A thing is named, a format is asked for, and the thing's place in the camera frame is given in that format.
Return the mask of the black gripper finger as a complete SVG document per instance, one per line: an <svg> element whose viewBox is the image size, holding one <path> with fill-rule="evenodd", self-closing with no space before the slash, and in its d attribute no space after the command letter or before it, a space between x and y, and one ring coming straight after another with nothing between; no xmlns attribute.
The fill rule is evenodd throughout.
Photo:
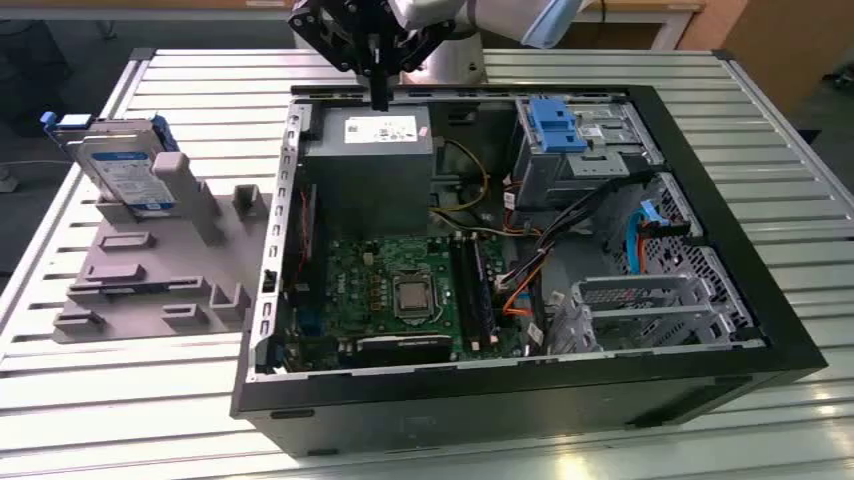
<svg viewBox="0 0 854 480"><path fill-rule="evenodd" d="M295 3L288 17L294 33L308 43L327 62L340 71L351 71L370 92L371 108L379 110L379 83L374 76L377 67L368 51L367 34L351 37L330 35L319 30L320 18L312 3Z"/></svg>
<svg viewBox="0 0 854 480"><path fill-rule="evenodd" d="M379 31L379 110L387 111L393 82L402 72L413 72L455 30L455 21L445 20L414 31L399 25Z"/></svg>

